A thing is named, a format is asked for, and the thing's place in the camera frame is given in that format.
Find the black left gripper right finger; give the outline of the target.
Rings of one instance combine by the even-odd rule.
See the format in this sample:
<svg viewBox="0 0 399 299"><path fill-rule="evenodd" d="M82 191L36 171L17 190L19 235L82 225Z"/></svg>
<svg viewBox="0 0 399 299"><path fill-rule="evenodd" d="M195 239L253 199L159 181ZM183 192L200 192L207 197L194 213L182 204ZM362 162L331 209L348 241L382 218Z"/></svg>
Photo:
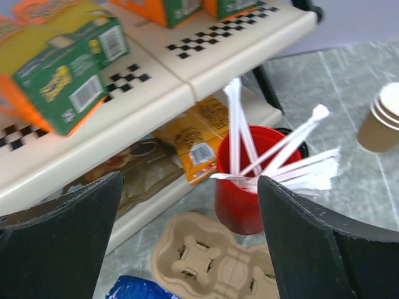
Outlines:
<svg viewBox="0 0 399 299"><path fill-rule="evenodd" d="M281 298L398 298L398 232L344 216L267 176L257 181Z"/></svg>

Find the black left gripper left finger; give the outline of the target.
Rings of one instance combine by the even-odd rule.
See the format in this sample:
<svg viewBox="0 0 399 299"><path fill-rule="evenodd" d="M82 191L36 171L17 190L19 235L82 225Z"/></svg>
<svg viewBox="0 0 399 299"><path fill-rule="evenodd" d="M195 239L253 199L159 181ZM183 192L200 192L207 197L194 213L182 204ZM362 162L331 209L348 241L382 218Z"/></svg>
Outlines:
<svg viewBox="0 0 399 299"><path fill-rule="evenodd" d="M1 216L1 298L92 298L123 175Z"/></svg>

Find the brown pulp cup carrier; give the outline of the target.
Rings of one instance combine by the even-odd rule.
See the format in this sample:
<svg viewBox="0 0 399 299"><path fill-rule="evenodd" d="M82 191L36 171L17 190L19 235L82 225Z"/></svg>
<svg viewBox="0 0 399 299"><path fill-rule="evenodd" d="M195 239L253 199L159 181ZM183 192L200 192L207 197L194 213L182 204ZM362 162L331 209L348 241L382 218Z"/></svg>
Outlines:
<svg viewBox="0 0 399 299"><path fill-rule="evenodd" d="M151 270L180 298L279 298L267 245L243 247L227 227L196 212L166 223Z"/></svg>

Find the brown paper cups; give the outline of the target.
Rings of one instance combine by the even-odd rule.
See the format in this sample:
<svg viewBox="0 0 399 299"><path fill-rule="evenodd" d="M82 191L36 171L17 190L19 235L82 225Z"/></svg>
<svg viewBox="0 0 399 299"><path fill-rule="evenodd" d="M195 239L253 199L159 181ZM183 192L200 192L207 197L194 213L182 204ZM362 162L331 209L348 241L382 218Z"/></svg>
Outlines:
<svg viewBox="0 0 399 299"><path fill-rule="evenodd" d="M365 150L382 153L398 145L398 82L381 88L370 104L370 111L357 133Z"/></svg>

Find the black coffee cup lids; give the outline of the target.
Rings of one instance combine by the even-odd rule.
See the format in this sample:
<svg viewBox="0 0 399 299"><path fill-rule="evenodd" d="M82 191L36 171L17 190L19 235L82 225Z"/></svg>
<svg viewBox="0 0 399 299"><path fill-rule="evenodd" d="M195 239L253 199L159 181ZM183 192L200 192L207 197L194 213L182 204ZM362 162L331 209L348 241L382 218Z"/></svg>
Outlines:
<svg viewBox="0 0 399 299"><path fill-rule="evenodd" d="M287 136L292 132L290 128L278 127L275 128L276 131L282 133L283 135ZM288 163L293 161L299 161L301 159L307 158L309 156L309 149L307 143L304 141L298 149L292 154L292 156L287 160Z"/></svg>

